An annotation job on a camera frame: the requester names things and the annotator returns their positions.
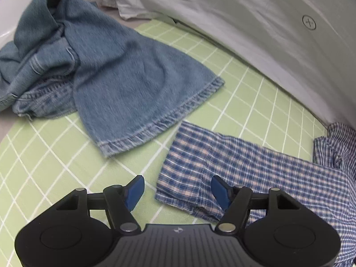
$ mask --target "white cloth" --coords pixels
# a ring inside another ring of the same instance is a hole
[[[209,35],[325,124],[356,128],[356,0],[104,0],[121,17],[158,13]]]

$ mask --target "white grid line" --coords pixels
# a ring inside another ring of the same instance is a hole
[[[12,148],[14,149],[14,152],[16,154],[16,156],[18,157],[19,159],[19,162],[21,163],[22,167],[24,168],[25,172],[27,173],[27,177],[31,179],[31,181],[33,182],[33,184],[36,186],[36,188],[40,191],[41,195],[45,197],[45,199],[47,201],[49,201],[49,199],[47,199],[47,197],[45,196],[45,193],[41,190],[40,186],[36,183],[36,181],[33,179],[32,177],[32,172],[30,173],[28,170],[27,170],[27,167],[25,166],[24,162],[22,161],[22,159],[20,158],[20,156],[18,155],[17,153],[17,150],[15,149],[13,143],[11,142],[11,146]]]
[[[174,26],[172,26],[171,28],[167,29],[166,31],[163,31],[162,33],[158,34],[157,36],[154,36],[154,39],[161,37],[162,35],[164,35],[164,34],[170,32],[170,31],[172,31],[173,29],[175,29]]]
[[[315,117],[314,117],[314,121],[313,121],[313,139],[314,139],[314,136],[315,136],[315,133],[314,133],[314,126],[315,126]]]
[[[4,252],[1,250],[1,248],[0,248],[0,253],[4,256],[4,258],[5,258],[5,259],[8,261],[8,263],[9,263],[10,260],[6,257],[6,255],[5,255]]]
[[[84,135],[87,139],[91,140],[90,137],[84,132],[77,124],[76,121],[72,121],[68,116],[65,117],[79,132]]]
[[[81,180],[79,180],[77,178],[76,175],[74,175],[72,173],[72,171],[65,165],[65,163],[56,155],[56,153],[49,147],[49,145],[46,143],[46,141],[43,139],[43,137],[38,133],[38,131],[35,129],[35,127],[33,126],[33,124],[31,123],[31,121],[28,121],[28,123],[31,125],[31,127],[34,129],[34,131],[37,133],[38,137],[40,138],[40,140],[42,140],[42,142],[44,143],[44,145],[49,149],[49,151],[52,153],[52,155],[54,155],[54,157],[58,160],[58,162],[67,170],[68,173],[70,173],[72,175],[72,177],[82,186],[85,188],[85,184],[82,183]]]
[[[300,157],[300,149],[301,149],[301,138],[303,136],[303,118],[304,118],[304,108],[301,113],[301,128],[300,128],[300,140],[299,140],[299,150],[298,150],[298,157]]]
[[[2,227],[8,232],[8,235],[11,237],[11,239],[12,239],[13,241],[15,241],[15,238],[11,235],[9,229],[6,227],[4,220],[3,220],[2,218],[0,218],[0,219],[1,219],[1,225],[2,225]]]
[[[204,63],[205,61],[207,61],[217,50],[218,50],[218,47],[215,47],[215,49],[207,57],[205,57],[201,63]]]
[[[245,123],[244,123],[244,125],[243,125],[243,128],[242,128],[242,130],[241,130],[241,132],[240,132],[239,137],[242,136],[243,131],[245,130],[246,125],[247,125],[247,123],[248,123],[248,121],[249,121],[249,119],[250,119],[250,116],[251,116],[251,114],[252,114],[253,108],[255,107],[255,104],[256,104],[256,101],[257,101],[257,97],[259,96],[259,92],[260,92],[260,90],[261,90],[263,80],[264,80],[264,77],[262,78],[261,83],[259,84],[259,89],[258,89],[258,91],[257,91],[256,97],[255,97],[255,99],[254,99],[254,101],[253,101],[253,104],[252,104],[252,106],[251,106],[250,112],[249,112],[249,114],[248,114],[248,116],[247,116],[247,118],[246,118],[246,121],[245,121]]]
[[[283,147],[282,147],[282,152],[284,152],[284,147],[285,147],[285,140],[287,139],[287,132],[288,132],[288,127],[289,127],[289,119],[290,119],[290,114],[291,114],[291,98],[289,99],[289,111],[288,111],[288,119],[287,119],[287,128],[285,129],[285,136],[284,136],[284,141],[283,141]]]
[[[158,155],[161,153],[161,151],[163,150],[163,148],[166,146],[167,142],[172,138],[172,136],[175,135],[176,131],[178,130],[178,128],[180,127],[181,122],[178,123],[178,125],[173,129],[173,131],[169,134],[169,136],[165,139],[165,141],[163,142],[162,146],[160,146],[160,148],[154,153],[154,155],[149,159],[148,163],[143,167],[143,169],[140,172],[140,175],[143,175],[147,169],[150,167],[150,165],[152,164],[152,162],[156,159],[156,157],[158,157]]]
[[[6,264],[6,267],[9,267],[11,265],[11,260],[12,260],[12,257],[14,256],[15,254],[15,249],[12,250],[11,252],[11,255],[10,255],[10,258],[8,259],[8,264]]]
[[[215,127],[218,125],[220,119],[222,118],[222,116],[224,115],[226,109],[228,108],[230,102],[232,101],[232,99],[234,98],[235,96],[235,93],[236,91],[238,90],[239,86],[241,85],[241,81],[243,80],[243,78],[245,77],[247,71],[249,70],[249,67],[246,68],[244,74],[243,74],[243,77],[241,78],[241,80],[239,81],[239,83],[237,84],[234,92],[232,93],[232,95],[230,96],[229,100],[227,101],[227,104],[225,105],[224,109],[222,110],[222,112],[220,113],[218,119],[215,121],[215,124],[213,125],[213,127],[211,128],[211,130],[213,131],[215,129]]]
[[[272,107],[271,116],[270,116],[269,121],[268,121],[267,131],[266,131],[266,134],[265,134],[265,138],[263,139],[262,145],[265,145],[265,143],[266,143],[266,139],[267,139],[269,127],[271,126],[271,122],[272,122],[273,112],[275,111],[275,102],[276,102],[276,100],[277,100],[277,94],[278,94],[278,88],[277,88],[277,91],[275,92],[275,101],[273,102],[273,107]]]
[[[146,30],[144,30],[144,31],[141,31],[141,34],[142,34],[142,33],[147,33],[148,30],[151,30],[152,28],[157,27],[157,26],[159,26],[159,25],[161,25],[161,24],[162,24],[162,21],[159,21],[157,24],[148,27],[148,28],[147,28]]]
[[[55,143],[56,143],[71,127],[72,127],[72,126],[69,125],[69,126],[54,140],[54,142],[52,143],[51,147],[53,147],[53,145],[55,145]],[[35,172],[35,170],[37,169],[37,167],[40,165],[40,163],[43,161],[43,159],[47,156],[48,153],[49,153],[49,150],[47,150],[47,151],[45,152],[45,154],[40,158],[40,160],[37,162],[37,164],[36,164],[36,165],[34,166],[34,168],[32,169],[32,171],[31,171],[31,173],[30,173],[31,175]],[[24,183],[22,184],[22,186],[21,186],[21,188],[19,189],[17,195],[15,196],[15,200],[16,200],[17,197],[20,195],[22,189],[26,186],[26,184],[27,184],[27,182],[28,182],[29,179],[30,179],[30,176],[28,176],[28,177],[26,178],[26,180],[24,181]],[[45,196],[42,197],[42,199],[41,199],[41,201],[40,201],[40,204],[46,199],[46,200],[52,205],[51,201],[47,198],[47,195],[48,195],[48,193],[45,193]],[[10,210],[11,210],[13,204],[14,204],[14,202],[11,204],[11,206],[10,206],[10,208],[9,208],[9,210],[8,210],[8,213],[10,212]]]
[[[53,146],[72,128],[72,125],[68,125],[65,130],[61,132],[60,135],[57,136],[57,138],[52,142],[50,145],[50,149],[53,148]],[[46,150],[46,152],[42,155],[42,157],[39,159],[37,164],[34,166],[33,170],[31,171],[32,173],[38,168],[38,166],[41,164],[41,162],[46,158],[46,156],[49,154],[49,149]]]
[[[88,183],[88,188],[90,188],[92,186],[92,184],[95,182],[95,180],[101,175],[101,173],[104,171],[104,169],[107,167],[107,165],[110,163],[110,159],[108,159],[103,166],[99,169],[99,171],[97,172],[97,174],[95,176],[93,176],[93,178],[91,179],[91,181]]]
[[[11,197],[11,199],[12,199],[13,205],[15,205],[15,206],[18,208],[18,210],[19,210],[19,212],[21,213],[21,215],[22,215],[22,216],[24,217],[24,219],[28,222],[28,219],[27,219],[26,216],[24,215],[24,212],[22,212],[20,206],[17,204],[17,202],[16,202],[14,196],[12,195],[12,193],[10,192],[10,189],[8,188],[8,185],[7,185],[7,184],[5,184],[5,188],[7,189],[8,193],[10,194],[10,197]]]
[[[178,39],[176,39],[175,41],[173,41],[173,42],[169,42],[169,41],[166,41],[166,40],[164,40],[164,39],[161,39],[163,42],[165,42],[166,44],[168,44],[168,45],[172,45],[172,44],[174,44],[176,41],[178,41],[178,40],[180,40],[180,39],[182,39],[183,37],[185,37],[186,35],[188,35],[189,33],[185,33],[184,35],[182,35],[181,37],[179,37]],[[183,47],[181,47],[183,50],[185,50],[185,53],[188,53],[188,52],[190,52],[190,50],[191,49],[184,49]],[[199,57],[199,58],[201,58],[201,59],[203,59],[204,60],[204,58],[202,57],[202,56],[200,56],[199,54],[195,54],[195,56],[197,56],[197,57]],[[211,62],[211,61],[209,61],[209,63],[211,64],[211,65],[213,65],[213,66],[215,66],[215,67],[217,67],[217,68],[221,68],[221,66],[219,66],[219,65],[217,65],[217,64],[215,64],[215,63],[213,63],[213,62]],[[226,71],[225,69],[223,70],[223,71],[225,71],[228,75],[230,75],[231,77],[233,77],[233,78],[235,78],[236,80],[239,80],[239,78],[238,77],[236,77],[234,74],[232,74],[232,73],[230,73],[230,72],[228,72],[228,71]],[[254,89],[253,87],[251,87],[250,85],[248,85],[247,83],[245,83],[245,82],[243,82],[243,84],[244,85],[246,85],[247,87],[249,87],[249,88],[251,88],[252,90],[254,90],[254,91],[256,91],[256,89]],[[262,94],[260,94],[263,98],[265,98],[266,100],[268,100],[270,103],[273,103],[271,100],[269,100],[267,97],[265,97],[264,95],[262,95]],[[277,107],[280,111],[282,111],[285,115],[288,115],[283,109],[281,109],[280,107],[278,107],[277,105],[275,106],[275,107]],[[298,126],[300,126],[300,124],[297,122],[297,121],[295,121],[293,118],[290,118],[292,121],[294,121]]]
[[[233,57],[231,57],[230,58],[230,60],[225,64],[225,66],[220,70],[220,72],[218,73],[218,76],[220,76],[224,71],[225,71],[225,69],[230,65],[230,63],[231,63],[231,61],[233,60]]]
[[[41,130],[47,125],[47,123],[48,123],[48,121],[45,122],[45,123],[40,127],[39,131],[41,131]],[[30,141],[27,143],[26,147],[22,150],[20,156],[21,156],[22,153],[26,150],[26,148],[32,143],[32,141],[34,140],[34,138],[35,138],[36,136],[37,136],[37,135],[35,134],[35,135],[30,139]],[[10,141],[11,146],[14,147],[13,144],[12,144],[12,140],[10,139],[10,137],[9,137],[8,135],[7,135],[7,138],[8,138],[8,140]],[[31,219],[27,219],[27,218],[26,218],[26,216],[25,216],[24,213],[22,212],[20,206],[17,204],[16,199],[17,199],[18,196],[21,194],[21,191],[22,191],[23,188],[26,186],[28,180],[29,180],[30,178],[32,178],[32,174],[33,174],[33,173],[35,172],[35,170],[37,169],[37,167],[38,167],[38,165],[40,164],[40,162],[42,161],[43,157],[44,157],[44,156],[42,156],[42,158],[41,158],[40,161],[35,165],[35,167],[34,167],[33,170],[31,171],[31,173],[27,176],[26,180],[25,180],[24,183],[21,185],[21,187],[20,187],[20,189],[18,190],[18,192],[17,192],[17,194],[16,194],[15,197],[12,196],[12,194],[11,194],[9,188],[8,188],[7,185],[5,184],[5,187],[7,188],[8,192],[9,192],[11,198],[12,198],[12,203],[11,203],[10,207],[8,208],[8,211],[6,212],[4,219],[1,219],[2,223],[1,223],[1,226],[0,226],[0,231],[1,231],[1,229],[2,229],[3,227],[4,227],[5,229],[7,229],[7,227],[6,227],[6,225],[5,225],[5,221],[6,221],[6,219],[8,218],[8,215],[10,214],[10,211],[11,211],[13,205],[16,205],[16,206],[17,206],[17,208],[18,208],[19,211],[22,213],[22,215],[24,216],[24,218],[25,218],[25,220],[26,220],[27,222],[31,221]],[[37,186],[37,188],[38,188],[38,189],[40,190],[40,192],[42,193],[42,190],[38,187],[38,185],[37,185],[36,183],[35,183],[35,185]]]
[[[14,134],[14,136],[12,137],[11,140],[14,140],[14,139],[16,138],[16,136],[20,133],[20,131],[22,131],[23,128],[24,128],[24,125],[21,126],[21,127],[17,130],[17,132]],[[6,136],[6,138],[9,140],[9,143],[8,143],[8,145],[6,146],[6,148],[4,149],[4,151],[2,152],[2,154],[0,154],[0,161],[1,161],[2,157],[4,156],[4,154],[6,153],[6,151],[10,148],[10,139],[8,138],[8,136]]]
[[[82,152],[82,150],[89,144],[89,141],[86,141],[81,148],[71,157],[71,159],[69,160],[69,162],[67,163],[67,167],[69,167],[72,162],[74,161],[74,159]],[[64,172],[66,171],[66,168],[63,168],[62,171],[58,174],[58,176],[55,178],[55,180],[53,181],[53,183],[49,186],[49,188],[46,191],[46,196],[48,196],[48,194],[50,193],[50,191],[53,189],[53,187],[55,186],[55,184],[57,183],[57,181],[62,177],[62,175],[64,174]],[[41,206],[41,204],[43,203],[44,198],[41,199],[41,201],[37,204],[37,206],[35,207],[35,209],[33,210],[30,220],[32,220],[34,218],[34,216],[36,215],[39,207]]]
[[[125,166],[125,165],[124,165],[122,162],[120,162],[118,159],[113,158],[113,160],[114,160],[118,165],[120,165],[121,167],[123,167],[126,171],[128,171],[133,177],[136,176],[136,174],[135,174],[132,170],[130,170],[127,166]],[[150,183],[147,183],[147,182],[145,181],[145,185],[148,186],[150,189],[156,191],[156,188],[155,188],[154,186],[152,186]]]
[[[200,39],[195,45],[193,45],[192,47],[190,47],[185,54],[188,54],[190,51],[192,51],[195,47],[197,47],[200,43],[202,43],[204,41],[204,39]]]
[[[40,127],[40,131],[48,124],[49,121],[46,121],[41,127]],[[19,157],[22,156],[22,154],[27,150],[27,148],[31,145],[31,143],[35,140],[35,138],[37,137],[36,134],[34,134],[31,139],[28,141],[28,143],[25,145],[24,149],[21,151],[20,155],[19,156],[16,156],[16,159],[15,159],[15,162],[12,164],[10,170],[8,171],[8,173],[6,174],[5,176],[5,179],[2,181],[1,185],[0,185],[0,190],[1,188],[3,187],[3,185],[5,184],[5,181],[6,179],[8,178],[8,176],[10,175],[11,171],[13,170],[13,168],[15,167],[16,163],[19,161]],[[6,135],[6,138],[9,140],[9,143],[8,143],[8,146],[11,147],[11,143],[13,141],[13,139],[15,138],[12,138],[10,139],[10,137],[8,136],[8,134]]]
[[[150,220],[150,224],[152,224],[154,222],[154,220],[156,220],[156,218],[158,217],[158,215],[160,214],[161,210],[163,210],[163,204],[159,207],[159,209],[157,210],[157,212],[154,214],[154,216],[152,217],[152,219]]]
[[[213,105],[210,102],[206,102],[208,105],[210,105],[211,107],[215,108],[216,110],[222,112],[222,110],[220,108],[218,108],[217,106]],[[258,110],[255,109],[255,111],[260,114],[261,116],[263,116],[264,118],[268,119],[267,116],[265,116],[264,114],[260,113]],[[226,116],[227,118],[231,119],[232,121],[234,121],[236,124],[238,124],[239,126],[243,127],[243,124],[238,122],[236,119],[232,118],[230,115],[224,113],[224,116]],[[293,137],[291,137],[289,134],[287,134],[286,131],[284,131],[281,127],[279,127],[278,125],[276,125],[273,121],[271,121],[271,124],[273,124],[277,129],[279,129],[284,135],[286,135],[288,138],[290,138],[292,141],[294,141],[296,144],[299,144]],[[257,134],[255,134],[252,130],[248,129],[247,127],[245,127],[245,130],[248,131],[249,133],[251,133],[253,136],[257,137],[258,139],[260,139],[261,141],[263,141],[264,139],[259,137]],[[273,146],[271,146],[270,144],[268,144],[267,142],[265,143],[265,145],[267,145],[269,148],[271,148],[272,150],[275,150],[277,152],[280,152],[280,150],[275,149]]]
[[[154,142],[157,143],[159,146],[163,146],[163,144],[159,140],[154,139]],[[163,148],[165,150],[170,150],[167,146],[164,146]]]

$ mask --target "jeans hem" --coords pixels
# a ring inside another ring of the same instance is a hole
[[[153,139],[166,129],[170,128],[184,116],[190,113],[193,109],[202,104],[210,95],[216,92],[225,81],[216,77],[202,91],[186,100],[179,107],[171,111],[168,115],[161,117],[158,121],[151,123],[136,132],[133,135],[114,141],[98,142],[97,145],[105,157],[110,157],[115,154],[130,150],[136,146],[142,145]]]

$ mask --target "logo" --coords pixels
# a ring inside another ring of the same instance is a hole
[[[176,229],[173,229],[173,231],[176,233],[182,233],[184,230],[181,227],[177,227]]]
[[[316,23],[314,19],[308,15],[304,15],[302,18],[303,24],[305,27],[307,27],[309,30],[315,30],[316,29]]]

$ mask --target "circular cap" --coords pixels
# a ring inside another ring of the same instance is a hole
[[[72,226],[55,226],[45,230],[40,240],[48,248],[67,249],[81,240],[81,231]]]
[[[315,241],[314,232],[301,225],[279,227],[273,236],[279,244],[293,249],[306,248]]]
[[[231,223],[222,223],[218,226],[219,230],[224,232],[224,233],[230,233],[235,231],[236,226]]]
[[[135,223],[123,223],[120,226],[121,231],[130,233],[137,230],[137,225]]]

